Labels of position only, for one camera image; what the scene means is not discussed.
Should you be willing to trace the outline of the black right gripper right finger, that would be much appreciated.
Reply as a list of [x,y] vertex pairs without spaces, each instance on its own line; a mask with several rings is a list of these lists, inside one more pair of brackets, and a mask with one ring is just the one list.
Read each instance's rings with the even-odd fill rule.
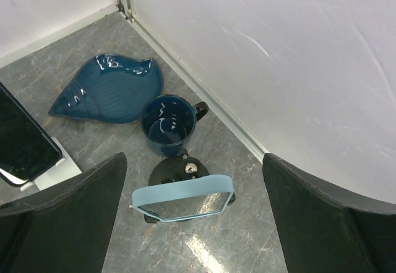
[[351,192],[275,154],[262,172],[288,272],[395,272],[395,204]]

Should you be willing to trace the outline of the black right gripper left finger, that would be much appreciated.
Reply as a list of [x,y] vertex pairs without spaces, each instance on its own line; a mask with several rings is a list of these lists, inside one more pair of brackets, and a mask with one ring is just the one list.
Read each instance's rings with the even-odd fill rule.
[[124,153],[1,206],[1,272],[101,272],[127,172]]

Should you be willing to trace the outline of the black round-base phone stand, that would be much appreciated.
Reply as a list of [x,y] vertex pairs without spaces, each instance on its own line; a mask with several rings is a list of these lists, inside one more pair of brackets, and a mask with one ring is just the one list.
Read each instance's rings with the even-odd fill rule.
[[[183,150],[181,155],[161,161],[152,171],[149,186],[194,180],[209,176],[210,172],[198,159]],[[178,199],[170,202],[149,204],[150,213],[164,219],[186,222],[189,216],[217,212],[223,207],[228,193],[213,193],[197,198]]]

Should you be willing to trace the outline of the light blue cased phone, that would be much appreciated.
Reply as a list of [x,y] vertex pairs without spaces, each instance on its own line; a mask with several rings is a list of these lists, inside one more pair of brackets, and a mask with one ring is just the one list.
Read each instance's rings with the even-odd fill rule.
[[179,222],[220,214],[233,195],[229,176],[208,175],[136,189],[132,206],[155,222]]

